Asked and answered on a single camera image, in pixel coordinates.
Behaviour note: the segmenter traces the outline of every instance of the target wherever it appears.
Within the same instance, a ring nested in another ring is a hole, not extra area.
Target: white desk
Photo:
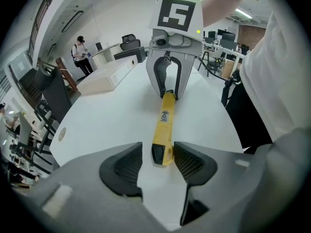
[[[138,63],[112,92],[80,97],[60,124],[50,150],[62,166],[84,154],[143,142],[138,176],[143,203],[158,221],[172,228],[180,221],[186,183],[175,163],[168,167],[153,163],[151,145],[162,99],[152,88],[145,65],[146,60]],[[172,64],[167,71],[166,88],[170,90],[175,87],[177,65]],[[59,142],[64,127],[67,131]],[[183,97],[175,105],[174,141],[242,152],[229,115],[194,68]]]
[[[236,56],[236,59],[235,59],[235,62],[234,62],[233,68],[232,68],[231,75],[237,69],[237,66],[238,66],[240,58],[243,59],[245,57],[244,54],[241,54],[241,53],[236,52],[236,51],[232,51],[230,49],[223,48],[222,46],[218,46],[218,45],[214,45],[214,44],[210,44],[210,43],[204,43],[204,45],[208,46],[208,47],[213,47],[213,48],[221,49],[223,52],[226,53],[226,55],[227,54],[232,54],[232,55]]]
[[[94,60],[96,68],[98,69],[101,68],[107,62],[114,61],[115,60],[114,55],[119,52],[122,52],[122,49],[120,47],[120,44],[117,43],[100,51],[97,51],[91,57]]]

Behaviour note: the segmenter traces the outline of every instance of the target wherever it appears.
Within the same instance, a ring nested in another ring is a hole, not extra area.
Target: cable
[[[220,76],[214,74],[214,73],[205,65],[205,63],[203,62],[203,60],[202,60],[201,58],[198,58],[198,59],[199,59],[199,61],[202,63],[202,65],[205,67],[205,69],[206,69],[210,74],[214,75],[215,77],[217,77],[217,78],[219,78],[219,79],[221,79],[221,80],[226,81],[226,79],[224,79],[224,78],[222,78],[222,77],[220,77]]]

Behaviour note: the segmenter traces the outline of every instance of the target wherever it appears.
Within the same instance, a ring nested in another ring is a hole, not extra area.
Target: black pants
[[[19,134],[20,134],[20,125],[18,125],[18,126],[16,127],[16,129],[14,130],[14,133],[15,133],[16,135],[19,135]]]
[[[234,88],[226,110],[238,133],[242,147],[250,147],[245,153],[254,154],[259,146],[272,143],[242,83]]]
[[[90,75],[93,72],[91,64],[89,63],[87,58],[84,60],[78,61],[77,65],[79,66],[79,68],[81,68],[82,72],[84,72],[86,76]]]

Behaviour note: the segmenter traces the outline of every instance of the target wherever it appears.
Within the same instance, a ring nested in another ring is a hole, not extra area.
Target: brick wall
[[[264,28],[239,25],[238,42],[241,45],[245,44],[249,46],[249,48],[252,50],[257,45],[257,43],[263,38],[265,32],[266,29]]]

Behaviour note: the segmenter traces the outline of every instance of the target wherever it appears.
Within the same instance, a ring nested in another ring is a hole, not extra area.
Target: yellow handle
[[[169,165],[174,160],[174,152],[171,142],[174,109],[175,95],[171,91],[168,91],[163,96],[161,113],[157,121],[152,144],[152,156],[154,162],[163,166]]]

